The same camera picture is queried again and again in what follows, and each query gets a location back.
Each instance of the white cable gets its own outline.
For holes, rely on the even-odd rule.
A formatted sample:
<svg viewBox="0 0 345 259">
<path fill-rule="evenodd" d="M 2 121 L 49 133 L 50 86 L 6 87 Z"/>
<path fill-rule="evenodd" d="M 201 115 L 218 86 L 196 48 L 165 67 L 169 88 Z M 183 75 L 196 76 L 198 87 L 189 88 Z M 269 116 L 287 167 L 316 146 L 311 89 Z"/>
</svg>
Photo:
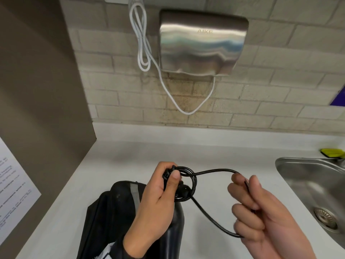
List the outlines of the white cable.
<svg viewBox="0 0 345 259">
<path fill-rule="evenodd" d="M 146 37 L 146 27 L 147 27 L 147 16 L 146 16 L 146 10 L 144 7 L 144 2 L 143 0 L 129 0 L 128 3 L 129 6 L 129 19 L 132 24 L 133 30 L 135 35 L 137 36 L 138 39 L 138 65 L 139 68 L 147 72 L 150 70 L 151 67 L 151 61 L 153 61 L 154 65 L 156 66 L 159 74 L 159 79 L 160 82 L 162 83 L 162 86 L 164 90 L 166 91 L 167 95 L 170 97 L 176 108 L 183 114 L 185 115 L 192 115 L 194 114 L 199 108 L 210 98 L 210 96 L 213 93 L 214 87 L 215 87 L 215 82 L 216 78 L 213 77 L 213 83 L 212 83 L 212 89 L 210 91 L 210 94 L 205 98 L 205 100 L 202 101 L 202 103 L 192 112 L 185 112 L 183 111 L 175 102 L 174 98 L 171 96 L 170 92 L 167 90 L 167 88 L 164 85 L 163 79 L 162 79 L 162 73 L 159 68 L 159 65 L 157 64 L 156 60 L 152 56 L 152 51 L 151 47 L 149 44 L 149 41 Z M 139 13 L 137 10 L 137 7 L 140 7 L 142 9 L 142 17 L 141 20 L 139 18 Z M 144 62 L 142 54 L 143 54 L 143 49 L 145 51 L 146 57 L 147 57 L 147 62 Z"/>
</svg>

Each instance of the drain strainer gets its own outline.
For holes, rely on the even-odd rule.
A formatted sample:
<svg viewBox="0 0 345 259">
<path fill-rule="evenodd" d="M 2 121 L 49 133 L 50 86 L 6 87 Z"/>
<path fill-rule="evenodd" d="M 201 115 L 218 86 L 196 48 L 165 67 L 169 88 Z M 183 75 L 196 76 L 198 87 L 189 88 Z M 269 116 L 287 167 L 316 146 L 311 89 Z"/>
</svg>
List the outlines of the drain strainer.
<svg viewBox="0 0 345 259">
<path fill-rule="evenodd" d="M 336 230 L 338 229 L 338 225 L 336 219 L 333 215 L 331 215 L 328 211 L 322 208 L 315 208 L 314 214 L 316 218 L 326 227 Z"/>
</svg>

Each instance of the sink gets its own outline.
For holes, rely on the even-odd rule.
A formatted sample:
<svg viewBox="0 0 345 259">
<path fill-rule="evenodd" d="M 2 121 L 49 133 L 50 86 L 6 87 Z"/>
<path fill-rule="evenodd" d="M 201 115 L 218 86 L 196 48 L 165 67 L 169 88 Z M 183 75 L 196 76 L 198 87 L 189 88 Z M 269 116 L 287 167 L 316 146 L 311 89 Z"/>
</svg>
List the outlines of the sink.
<svg viewBox="0 0 345 259">
<path fill-rule="evenodd" d="M 333 159 L 279 158 L 279 174 L 315 220 L 345 249 L 345 169 Z"/>
</svg>

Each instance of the black cable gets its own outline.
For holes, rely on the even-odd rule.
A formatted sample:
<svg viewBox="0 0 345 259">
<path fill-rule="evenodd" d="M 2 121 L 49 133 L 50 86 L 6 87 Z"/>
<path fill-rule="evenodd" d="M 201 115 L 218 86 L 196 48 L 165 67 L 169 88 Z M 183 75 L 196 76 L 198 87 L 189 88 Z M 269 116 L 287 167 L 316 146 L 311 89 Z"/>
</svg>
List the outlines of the black cable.
<svg viewBox="0 0 345 259">
<path fill-rule="evenodd" d="M 170 174 L 172 173 L 173 170 L 179 170 L 181 176 L 184 177 L 190 177 L 192 180 L 192 188 L 190 188 L 189 186 L 183 184 L 183 182 L 179 183 L 178 189 L 176 191 L 176 195 L 175 195 L 175 202 L 185 202 L 189 199 L 191 199 L 195 205 L 200 209 L 200 211 L 215 225 L 217 226 L 220 230 L 222 230 L 224 233 L 233 236 L 233 237 L 237 237 L 237 238 L 243 238 L 243 236 L 238 235 L 236 233 L 233 233 L 229 230 L 226 230 L 223 226 L 221 226 L 220 224 L 218 224 L 202 207 L 201 205 L 197 202 L 197 200 L 195 200 L 195 198 L 193 197 L 194 193 L 195 193 L 195 189 L 196 189 L 196 184 L 197 184 L 197 179 L 196 176 L 197 175 L 202 175 L 202 174 L 208 174 L 208 173 L 215 173 L 215 172 L 231 172 L 234 174 L 239 174 L 239 172 L 232 170 L 232 169 L 212 169 L 212 170 L 206 170 L 206 171 L 202 171 L 202 172 L 198 172 L 198 173 L 194 173 L 192 169 L 188 168 L 188 167 L 184 167 L 184 166 L 173 166 L 171 169 L 167 169 L 164 174 L 163 174 L 163 179 L 164 179 L 164 189 L 166 187 L 166 182 L 170 176 Z M 244 184 L 247 188 L 247 191 L 249 192 L 249 186 L 248 183 L 246 181 L 244 181 Z"/>
</svg>

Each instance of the yellow sponge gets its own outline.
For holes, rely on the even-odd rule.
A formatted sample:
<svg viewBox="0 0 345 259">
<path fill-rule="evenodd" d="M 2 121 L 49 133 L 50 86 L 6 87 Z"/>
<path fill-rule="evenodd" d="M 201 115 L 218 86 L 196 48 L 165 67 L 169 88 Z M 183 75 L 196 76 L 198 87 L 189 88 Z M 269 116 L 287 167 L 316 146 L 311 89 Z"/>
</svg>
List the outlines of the yellow sponge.
<svg viewBox="0 0 345 259">
<path fill-rule="evenodd" d="M 323 148 L 320 152 L 328 158 L 345 158 L 345 152 L 341 149 Z"/>
</svg>

